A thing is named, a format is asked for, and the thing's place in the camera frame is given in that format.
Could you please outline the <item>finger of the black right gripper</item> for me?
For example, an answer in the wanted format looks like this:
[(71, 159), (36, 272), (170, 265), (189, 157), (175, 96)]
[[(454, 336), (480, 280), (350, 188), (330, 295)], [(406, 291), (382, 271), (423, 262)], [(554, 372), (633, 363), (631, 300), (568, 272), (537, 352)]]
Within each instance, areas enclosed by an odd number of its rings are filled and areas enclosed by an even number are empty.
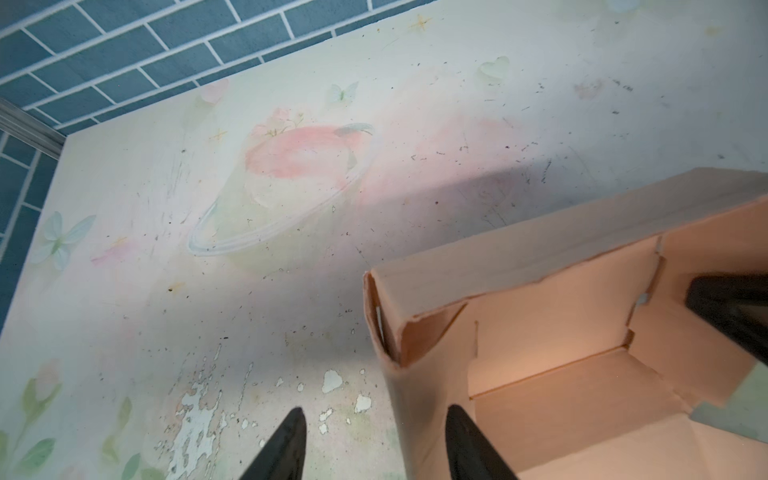
[(686, 307), (767, 364), (767, 275), (705, 275), (694, 278)]

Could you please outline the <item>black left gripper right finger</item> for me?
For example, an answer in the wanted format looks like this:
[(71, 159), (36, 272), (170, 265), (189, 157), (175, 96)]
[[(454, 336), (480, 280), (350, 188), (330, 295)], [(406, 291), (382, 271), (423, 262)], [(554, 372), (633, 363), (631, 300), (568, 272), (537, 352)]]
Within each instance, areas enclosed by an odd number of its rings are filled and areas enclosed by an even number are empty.
[(518, 479), (460, 405), (448, 407), (445, 442), (452, 480)]

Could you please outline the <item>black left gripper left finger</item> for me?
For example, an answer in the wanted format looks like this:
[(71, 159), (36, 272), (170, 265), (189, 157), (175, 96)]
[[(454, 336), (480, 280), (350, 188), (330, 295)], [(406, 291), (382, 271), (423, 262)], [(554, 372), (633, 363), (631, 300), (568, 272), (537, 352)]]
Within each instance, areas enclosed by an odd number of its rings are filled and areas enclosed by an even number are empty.
[(305, 414), (301, 407), (295, 407), (266, 441), (240, 480), (300, 480), (306, 444)]

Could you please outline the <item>pink cardboard paper box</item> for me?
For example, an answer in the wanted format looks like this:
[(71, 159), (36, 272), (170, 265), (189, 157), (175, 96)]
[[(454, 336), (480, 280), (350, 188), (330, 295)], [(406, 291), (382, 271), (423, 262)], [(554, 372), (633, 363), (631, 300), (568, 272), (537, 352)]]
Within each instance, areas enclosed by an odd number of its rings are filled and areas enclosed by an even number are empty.
[(765, 366), (685, 305), (767, 275), (767, 177), (697, 168), (379, 265), (364, 309), (405, 474), (450, 405), (518, 479), (763, 479)]

